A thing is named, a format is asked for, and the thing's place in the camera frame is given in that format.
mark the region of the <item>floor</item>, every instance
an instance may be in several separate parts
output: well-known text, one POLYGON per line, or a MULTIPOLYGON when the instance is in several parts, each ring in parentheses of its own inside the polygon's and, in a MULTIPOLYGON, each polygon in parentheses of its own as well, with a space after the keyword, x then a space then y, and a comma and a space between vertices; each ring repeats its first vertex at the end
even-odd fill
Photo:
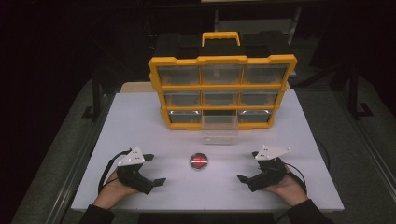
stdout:
MULTIPOLYGON (((317 43, 314 37, 293 40, 299 62, 297 77, 289 80, 290 85, 320 71, 309 66, 317 43)), ((396 120, 363 78, 359 80, 359 101, 366 103, 374 116, 354 120, 347 112, 347 87, 332 91, 332 75, 296 89, 323 160, 330 161, 329 172, 345 206, 344 211, 326 216, 335 223, 396 223, 395 191, 388 184, 394 178, 384 175, 396 174, 396 120)), ((105 113, 96 122, 84 119, 87 106, 92 105, 91 87, 88 82, 71 106, 13 223, 77 223, 81 218, 82 213, 69 206, 112 98, 103 99, 105 113)), ((115 212, 115 224, 137 222, 138 214, 115 212)), ((281 223, 289 222, 284 218, 281 223)))

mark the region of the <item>plastic drawer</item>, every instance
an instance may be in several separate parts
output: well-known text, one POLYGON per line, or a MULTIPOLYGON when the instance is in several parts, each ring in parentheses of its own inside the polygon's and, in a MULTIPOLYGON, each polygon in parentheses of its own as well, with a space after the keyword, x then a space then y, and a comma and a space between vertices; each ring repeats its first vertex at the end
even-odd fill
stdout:
POLYGON ((288 66, 286 64, 248 64, 244 83, 281 84, 288 66))
POLYGON ((198 85, 198 66, 158 66, 158 74, 164 86, 198 85))
POLYGON ((200 105, 200 91, 164 91, 167 106, 200 105))
POLYGON ((272 110, 238 110, 239 123, 265 123, 271 117, 272 110))
POLYGON ((236 105, 239 91, 203 91, 204 105, 236 105))
POLYGON ((279 90, 242 90, 241 105, 273 105, 279 90))
POLYGON ((238 119, 234 110, 207 110, 202 116, 202 137, 209 145, 234 145, 238 119))
POLYGON ((171 110, 168 112, 171 123, 200 123, 201 111, 171 110))
POLYGON ((242 65, 207 64, 201 66, 203 84, 239 84, 242 65))

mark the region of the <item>white table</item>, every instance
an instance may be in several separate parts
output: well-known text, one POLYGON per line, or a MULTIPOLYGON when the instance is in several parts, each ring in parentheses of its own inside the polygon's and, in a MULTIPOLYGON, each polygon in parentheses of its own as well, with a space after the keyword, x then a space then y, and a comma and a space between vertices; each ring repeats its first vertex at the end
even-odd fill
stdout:
POLYGON ((118 93, 71 208, 85 210, 97 196, 97 185, 108 161, 121 151, 140 146, 143 153, 155 155, 153 161, 144 163, 141 175, 150 180, 165 177, 166 181, 150 195, 132 195, 114 209, 139 213, 288 209, 274 194, 251 192, 248 185, 236 177, 259 173, 259 165, 251 152, 260 150, 263 144, 291 147, 292 152, 281 159, 304 174, 308 196, 322 212, 344 209, 295 91, 290 89, 276 113, 273 128, 240 130, 238 144, 234 146, 204 145, 200 131, 167 129, 155 92, 118 93), (190 156, 196 152, 205 153, 209 160, 202 171, 190 167, 190 156))

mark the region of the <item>hand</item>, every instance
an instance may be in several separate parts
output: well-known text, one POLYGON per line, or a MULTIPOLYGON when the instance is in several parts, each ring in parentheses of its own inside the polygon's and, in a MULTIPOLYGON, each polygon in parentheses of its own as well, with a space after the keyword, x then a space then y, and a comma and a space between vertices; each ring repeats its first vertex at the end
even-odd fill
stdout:
POLYGON ((295 206, 308 200, 301 186, 288 175, 285 175, 276 185, 269 186, 263 190, 273 192, 282 198, 289 206, 295 206))
POLYGON ((127 187, 118 180, 116 169, 108 178, 93 205, 109 210, 126 196, 138 192, 138 190, 127 187))

